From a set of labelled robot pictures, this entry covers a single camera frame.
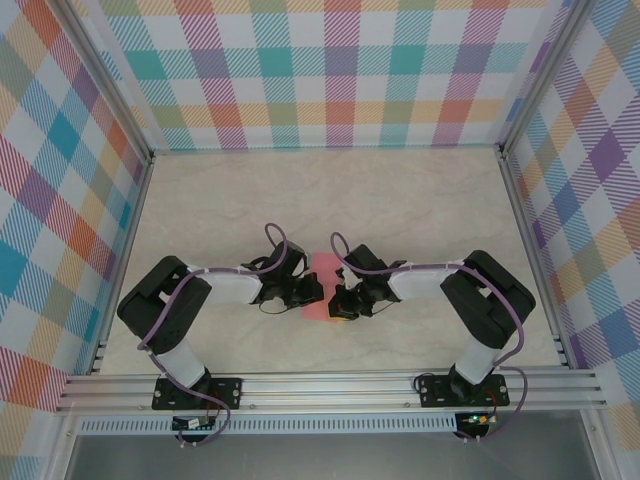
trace perforated metal strip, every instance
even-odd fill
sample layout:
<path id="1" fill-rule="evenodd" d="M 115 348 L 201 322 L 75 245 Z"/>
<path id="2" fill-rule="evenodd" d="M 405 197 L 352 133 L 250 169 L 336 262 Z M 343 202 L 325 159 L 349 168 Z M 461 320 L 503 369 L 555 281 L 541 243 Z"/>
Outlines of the perforated metal strip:
<path id="1" fill-rule="evenodd" d="M 453 413 L 236 415 L 225 434 L 453 432 Z M 170 416 L 87 416 L 79 435 L 175 435 Z"/>

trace white work surface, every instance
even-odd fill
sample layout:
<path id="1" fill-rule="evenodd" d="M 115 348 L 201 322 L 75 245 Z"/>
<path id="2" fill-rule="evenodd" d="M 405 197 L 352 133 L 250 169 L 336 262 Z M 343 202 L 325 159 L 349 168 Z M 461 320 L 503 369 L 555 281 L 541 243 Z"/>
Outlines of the white work surface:
<path id="1" fill-rule="evenodd" d="M 330 252 L 329 235 L 338 230 L 352 248 L 366 243 L 387 263 L 442 263 L 486 250 L 538 300 L 524 325 L 524 350 L 508 363 L 558 364 L 489 148 L 159 157 L 122 296 L 166 255 L 232 267 L 270 254 L 265 222 L 278 223 L 307 252 Z M 468 336 L 444 297 L 340 323 L 302 318 L 299 309 L 271 316 L 255 305 L 205 305 L 187 335 L 221 373 L 449 367 Z M 101 373 L 155 373 L 138 342 L 114 319 Z"/>

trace colorful plaid backdrop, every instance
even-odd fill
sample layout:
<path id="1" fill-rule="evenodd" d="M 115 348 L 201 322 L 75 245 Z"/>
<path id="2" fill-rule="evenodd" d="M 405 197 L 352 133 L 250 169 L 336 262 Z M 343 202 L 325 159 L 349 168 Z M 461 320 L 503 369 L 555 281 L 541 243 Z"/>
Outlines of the colorful plaid backdrop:
<path id="1" fill-rule="evenodd" d="M 87 360 L 142 162 L 44 0 L 0 0 L 0 479 Z"/>
<path id="2" fill-rule="evenodd" d="M 493 144 L 562 0 L 74 4 L 150 143 L 192 150 Z"/>
<path id="3" fill-rule="evenodd" d="M 637 472 L 640 0 L 600 0 L 511 161 L 571 347 Z"/>

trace gray floor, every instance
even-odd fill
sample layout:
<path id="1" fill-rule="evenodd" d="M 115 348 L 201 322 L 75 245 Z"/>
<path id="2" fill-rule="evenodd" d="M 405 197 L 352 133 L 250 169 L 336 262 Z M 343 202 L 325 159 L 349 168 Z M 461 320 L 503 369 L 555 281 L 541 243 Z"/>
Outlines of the gray floor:
<path id="1" fill-rule="evenodd" d="M 195 450 L 172 437 L 81 437 L 76 445 L 68 480 L 598 478 L 579 412 L 523 413 L 480 445 L 416 433 L 227 435 Z"/>
<path id="2" fill-rule="evenodd" d="M 123 294 L 165 255 L 236 266 L 269 254 L 269 221 L 309 252 L 330 251 L 334 230 L 387 262 L 440 263 L 484 249 L 535 291 L 493 151 L 458 148 L 159 157 Z M 558 363 L 538 304 L 512 364 Z M 217 372 L 388 370 L 449 367 L 468 332 L 436 299 L 342 323 L 300 310 L 268 316 L 255 306 L 205 306 L 188 338 Z M 155 373 L 138 342 L 116 319 L 101 373 Z"/>

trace black mounting bracket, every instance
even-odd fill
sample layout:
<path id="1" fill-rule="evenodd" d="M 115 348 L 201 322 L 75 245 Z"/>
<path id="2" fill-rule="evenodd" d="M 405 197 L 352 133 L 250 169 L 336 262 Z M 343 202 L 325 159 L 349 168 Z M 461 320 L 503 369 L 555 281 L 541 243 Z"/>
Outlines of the black mounting bracket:
<path id="1" fill-rule="evenodd" d="M 207 394 L 223 401 L 229 406 L 230 410 L 238 410 L 240 408 L 240 399 L 242 397 L 242 379 L 241 378 L 213 378 L 208 379 L 209 386 Z M 195 397 L 190 393 L 185 393 L 176 388 L 168 379 L 158 378 L 153 393 L 151 408 L 153 410 L 206 410 L 207 401 L 199 397 Z M 211 410 L 216 411 L 215 405 L 211 406 Z"/>
<path id="2" fill-rule="evenodd" d="M 461 399 L 451 390 L 449 375 L 421 375 L 414 382 L 420 395 L 422 408 L 434 407 L 506 407 L 509 391 L 503 375 L 489 375 L 478 392 L 471 398 Z"/>

